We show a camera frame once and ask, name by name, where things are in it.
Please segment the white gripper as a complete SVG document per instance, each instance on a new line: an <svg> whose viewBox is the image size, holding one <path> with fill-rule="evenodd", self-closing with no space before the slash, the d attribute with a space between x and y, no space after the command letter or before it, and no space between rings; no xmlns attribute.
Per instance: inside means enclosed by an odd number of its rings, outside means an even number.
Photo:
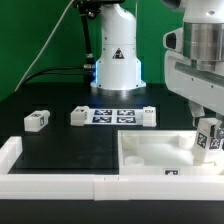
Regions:
<svg viewBox="0 0 224 224"><path fill-rule="evenodd" d="M165 83L168 89L189 100L192 125L198 126L205 115L204 107L218 113L214 135L224 138L224 61L215 64L214 71L200 71L183 56L183 29L178 28L163 36L167 49L164 57Z"/></svg>

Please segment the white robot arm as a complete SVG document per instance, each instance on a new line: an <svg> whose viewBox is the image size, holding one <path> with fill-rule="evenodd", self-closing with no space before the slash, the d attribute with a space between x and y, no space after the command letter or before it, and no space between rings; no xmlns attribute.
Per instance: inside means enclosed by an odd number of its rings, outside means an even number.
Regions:
<svg viewBox="0 0 224 224"><path fill-rule="evenodd" d="M161 0L183 14L182 26L163 36L165 82L189 100L193 124L206 108L217 114L211 136L224 138L224 0ZM106 93L145 86L136 57L136 19L113 1L101 2L102 53L91 87Z"/></svg>

